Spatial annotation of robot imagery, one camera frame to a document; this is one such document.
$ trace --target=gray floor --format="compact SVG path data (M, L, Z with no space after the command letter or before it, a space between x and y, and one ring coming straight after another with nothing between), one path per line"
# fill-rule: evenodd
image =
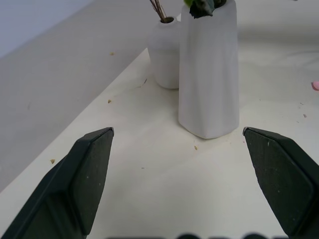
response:
M183 4L161 2L167 15ZM0 191L145 49L157 21L148 0L97 0L0 59Z

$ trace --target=tall white vase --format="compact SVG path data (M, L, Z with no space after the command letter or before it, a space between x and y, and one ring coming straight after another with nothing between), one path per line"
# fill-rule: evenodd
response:
M178 89L180 22L159 21L148 39L148 50L156 82L168 89Z
M239 125L237 10L234 0L213 16L181 13L178 120L191 133L217 138Z

